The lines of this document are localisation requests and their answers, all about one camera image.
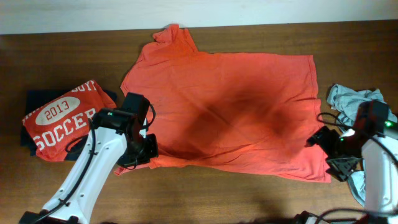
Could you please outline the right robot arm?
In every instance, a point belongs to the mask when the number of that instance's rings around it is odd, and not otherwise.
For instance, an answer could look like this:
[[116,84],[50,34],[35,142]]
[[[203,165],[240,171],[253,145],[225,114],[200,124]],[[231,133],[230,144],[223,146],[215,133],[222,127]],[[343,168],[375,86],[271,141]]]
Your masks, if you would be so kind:
[[362,165],[365,172],[364,208],[343,208],[360,218],[329,219],[333,208],[315,215],[307,211],[294,223],[397,223],[397,123],[389,120],[389,106],[372,100],[361,103],[353,126],[339,135],[328,123],[307,139],[307,146],[320,146],[326,153],[330,174],[346,182]]

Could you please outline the plain orange-red t-shirt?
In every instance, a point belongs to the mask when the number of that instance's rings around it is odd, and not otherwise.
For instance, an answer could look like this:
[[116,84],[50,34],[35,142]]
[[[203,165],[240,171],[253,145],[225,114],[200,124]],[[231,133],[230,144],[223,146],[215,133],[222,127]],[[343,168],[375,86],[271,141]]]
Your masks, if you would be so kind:
[[329,183],[326,154],[308,147],[317,121],[312,55],[206,53],[187,29],[155,33],[121,83],[155,108],[158,167],[211,167]]

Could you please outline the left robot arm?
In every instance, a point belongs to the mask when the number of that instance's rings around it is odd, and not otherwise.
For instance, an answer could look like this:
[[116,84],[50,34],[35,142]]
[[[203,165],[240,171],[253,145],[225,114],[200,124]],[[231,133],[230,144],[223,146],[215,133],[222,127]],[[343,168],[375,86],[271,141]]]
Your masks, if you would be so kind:
[[25,212],[27,223],[89,223],[98,195],[115,165],[127,170],[158,157],[155,134],[147,134],[153,108],[143,95],[128,93],[122,107],[102,109],[90,120],[88,138],[67,178],[39,213]]

